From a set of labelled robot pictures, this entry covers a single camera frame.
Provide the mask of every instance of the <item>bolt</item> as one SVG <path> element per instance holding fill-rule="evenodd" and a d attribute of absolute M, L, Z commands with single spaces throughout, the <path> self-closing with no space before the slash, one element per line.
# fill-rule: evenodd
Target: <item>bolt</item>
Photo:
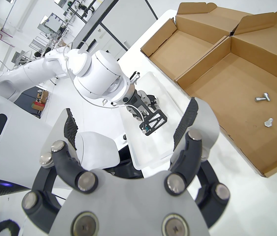
<path fill-rule="evenodd" d="M 198 130 L 195 130 L 195 129 L 189 130 L 188 135 L 193 140 L 201 140 L 202 139 L 201 134 L 198 132 Z"/>
<path fill-rule="evenodd" d="M 57 140 L 56 142 L 54 142 L 51 146 L 51 151 L 52 152 L 58 152 L 61 149 L 63 149 L 64 147 L 64 141 L 63 140 Z"/>
<path fill-rule="evenodd" d="M 80 175 L 77 186 L 80 191 L 88 192 L 96 189 L 97 177 L 94 173 L 86 171 Z"/>
<path fill-rule="evenodd" d="M 215 188 L 215 192 L 222 200 L 228 200 L 231 195 L 229 189 L 224 184 L 218 184 Z"/>
<path fill-rule="evenodd" d="M 185 182 L 181 176 L 174 173 L 167 177 L 167 186 L 175 194 L 181 194 L 185 190 Z"/>
<path fill-rule="evenodd" d="M 38 200 L 38 197 L 35 192 L 29 192 L 25 194 L 23 201 L 22 201 L 22 207 L 25 210 L 29 210 L 33 208 Z"/>
<path fill-rule="evenodd" d="M 265 101 L 266 98 L 265 98 L 265 97 L 256 97 L 254 100 L 255 100 L 256 102 L 260 102 L 260 101 Z"/>
<path fill-rule="evenodd" d="M 270 98 L 269 98 L 269 94 L 268 93 L 264 93 L 263 96 L 266 98 L 266 100 L 268 102 L 271 101 Z"/>
<path fill-rule="evenodd" d="M 48 165 L 52 161 L 52 155 L 50 152 L 46 152 L 40 156 L 40 165 Z"/>
<path fill-rule="evenodd" d="M 272 126 L 272 122 L 273 122 L 273 119 L 269 118 L 267 121 L 264 122 L 264 125 L 267 126 L 267 127 L 271 127 Z"/>
<path fill-rule="evenodd" d="M 178 214 L 168 215 L 162 223 L 163 236 L 186 236 L 189 235 L 186 221 Z"/>
<path fill-rule="evenodd" d="M 97 217 L 91 212 L 79 214 L 72 225 L 74 236 L 94 236 L 99 230 Z"/>

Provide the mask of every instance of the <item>blue light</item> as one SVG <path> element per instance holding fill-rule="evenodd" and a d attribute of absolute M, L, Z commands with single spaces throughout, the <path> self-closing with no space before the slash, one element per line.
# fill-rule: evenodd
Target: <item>blue light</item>
<path fill-rule="evenodd" d="M 8 187 L 12 187 L 13 186 L 13 185 L 7 184 L 7 183 L 0 183 L 0 185 L 2 185 L 2 186 L 8 186 Z"/>

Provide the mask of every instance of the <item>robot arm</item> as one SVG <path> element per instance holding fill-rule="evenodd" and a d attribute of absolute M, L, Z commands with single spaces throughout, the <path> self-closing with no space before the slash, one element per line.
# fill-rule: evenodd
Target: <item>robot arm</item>
<path fill-rule="evenodd" d="M 117 102 L 129 90 L 134 92 L 134 85 L 109 53 L 97 51 L 90 56 L 86 51 L 61 47 L 48 52 L 44 58 L 0 72 L 0 96 L 14 102 L 29 88 L 53 77 L 66 78 L 66 65 L 73 75 L 74 85 L 87 98 Z"/>
<path fill-rule="evenodd" d="M 0 72 L 0 96 L 14 102 L 29 88 L 53 77 L 68 75 L 83 97 L 128 105 L 133 117 L 142 121 L 140 129 L 146 136 L 167 122 L 155 96 L 136 91 L 136 80 L 131 82 L 111 54 L 101 50 L 91 56 L 83 50 L 61 47 L 48 52 L 44 58 Z"/>

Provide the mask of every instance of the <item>black cable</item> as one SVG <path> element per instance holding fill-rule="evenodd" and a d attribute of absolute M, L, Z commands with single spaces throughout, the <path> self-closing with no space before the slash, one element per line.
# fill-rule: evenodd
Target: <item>black cable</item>
<path fill-rule="evenodd" d="M 56 194 L 55 194 L 55 196 L 58 197 L 58 198 L 61 198 L 61 199 L 63 199 L 63 200 L 66 200 L 65 198 L 63 198 L 63 197 L 61 197 L 61 196 L 58 196 L 58 195 L 56 195 Z"/>

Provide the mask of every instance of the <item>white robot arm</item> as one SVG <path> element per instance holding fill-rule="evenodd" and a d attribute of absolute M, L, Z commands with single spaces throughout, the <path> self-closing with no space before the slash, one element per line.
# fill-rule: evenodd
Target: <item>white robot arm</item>
<path fill-rule="evenodd" d="M 74 85 L 87 98 L 118 102 L 125 95 L 130 98 L 134 93 L 134 85 L 109 53 L 99 50 L 90 56 L 86 51 L 61 47 L 50 51 L 44 58 L 9 72 L 0 72 L 0 96 L 14 102 L 29 88 L 53 77 L 68 77 L 67 66 Z"/>

